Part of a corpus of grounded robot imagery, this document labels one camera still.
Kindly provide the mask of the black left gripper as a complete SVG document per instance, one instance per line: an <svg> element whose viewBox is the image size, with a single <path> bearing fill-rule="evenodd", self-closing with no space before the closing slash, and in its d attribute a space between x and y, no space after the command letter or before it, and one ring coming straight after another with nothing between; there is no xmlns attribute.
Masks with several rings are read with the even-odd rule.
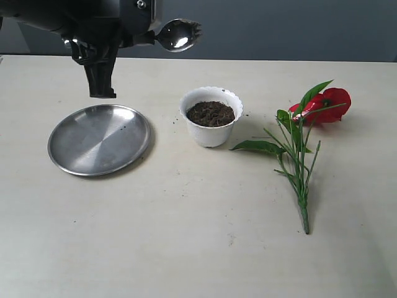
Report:
<svg viewBox="0 0 397 298"><path fill-rule="evenodd" d="M133 45L133 37L154 30L161 23L162 1L66 1L63 11L71 22L61 35L72 59L84 66L89 96L117 97L112 88L111 51Z"/></svg>

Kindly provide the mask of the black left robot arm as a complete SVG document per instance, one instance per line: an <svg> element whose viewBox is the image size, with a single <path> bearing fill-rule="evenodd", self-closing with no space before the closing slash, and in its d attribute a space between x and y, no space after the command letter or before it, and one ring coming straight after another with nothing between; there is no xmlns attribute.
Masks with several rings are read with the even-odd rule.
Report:
<svg viewBox="0 0 397 298"><path fill-rule="evenodd" d="M112 73L121 48L154 44L162 1L1 1L1 18L58 34L84 67L89 95L115 98Z"/></svg>

